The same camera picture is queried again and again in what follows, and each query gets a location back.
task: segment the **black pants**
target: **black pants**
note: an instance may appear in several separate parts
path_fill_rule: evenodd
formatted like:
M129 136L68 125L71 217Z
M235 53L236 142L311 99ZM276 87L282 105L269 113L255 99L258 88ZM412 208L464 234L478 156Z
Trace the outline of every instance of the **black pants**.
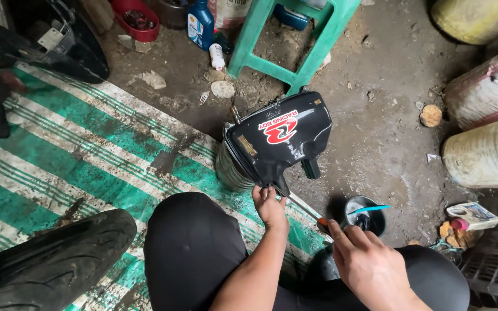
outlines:
M467 281L431 249L397 249L412 290L433 311L466 310ZM163 200L149 219L143 248L153 310L207 310L226 278L247 257L237 219L208 196L181 193ZM278 287L274 310L367 310L341 279L296 294Z

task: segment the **oil bottle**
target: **oil bottle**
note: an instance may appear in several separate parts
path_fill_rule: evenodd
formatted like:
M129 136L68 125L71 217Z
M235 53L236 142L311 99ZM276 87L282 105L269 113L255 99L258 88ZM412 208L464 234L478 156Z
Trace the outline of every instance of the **oil bottle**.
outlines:
M209 50L214 33L214 17L207 0L197 0L188 9L188 37L204 51Z

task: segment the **racing boy logo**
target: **racing boy logo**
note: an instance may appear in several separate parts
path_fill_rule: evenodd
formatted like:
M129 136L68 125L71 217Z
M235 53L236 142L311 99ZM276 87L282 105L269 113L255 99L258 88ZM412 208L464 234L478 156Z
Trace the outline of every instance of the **racing boy logo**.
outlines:
M297 114L297 110L293 110L270 121L261 123L259 124L259 131L264 130L264 134L268 136L266 140L270 145L283 143L297 132L295 131L297 119L294 118Z

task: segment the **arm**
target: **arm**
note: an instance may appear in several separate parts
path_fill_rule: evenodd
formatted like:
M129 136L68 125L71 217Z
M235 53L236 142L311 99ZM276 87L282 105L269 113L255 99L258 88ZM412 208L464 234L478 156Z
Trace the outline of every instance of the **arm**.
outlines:
M276 201L273 187L253 188L253 201L265 234L259 245L220 288L210 310L272 310L286 250L289 223L284 213L286 198Z
M328 228L334 238L334 261L343 282L371 311L432 311L412 291L405 259L376 235L357 226L345 232L335 220Z

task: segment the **dirt floor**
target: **dirt floor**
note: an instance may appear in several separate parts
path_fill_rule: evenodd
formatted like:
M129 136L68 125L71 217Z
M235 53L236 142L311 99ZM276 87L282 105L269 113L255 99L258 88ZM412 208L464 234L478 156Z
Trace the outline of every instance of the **dirt floor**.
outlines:
M366 195L392 206L386 210L386 243L431 244L445 219L444 207L476 200L476 195L450 181L441 160L427 162L427 154L439 155L455 127L450 121L436 128L421 125L415 103L443 109L444 84L476 66L484 51L447 40L432 26L424 1L375 2L359 6L331 51L331 63L309 85L322 94L334 122L329 147L319 159L322 177L307 180L300 166L285 175L292 191L320 213L329 205L328 213L340 208L332 198ZM311 27L297 32L272 18L254 52L294 67L308 46ZM246 114L285 92L282 82L245 68L232 81L236 97L224 100L211 93L199 105L201 93L210 90L204 77L211 69L207 53L183 31L165 28L148 53L137 53L118 43L122 33L115 25L102 38L109 81L216 139L222 140L222 123L231 121L232 100ZM142 81L131 82L135 74L150 70L163 76L166 88L156 91Z

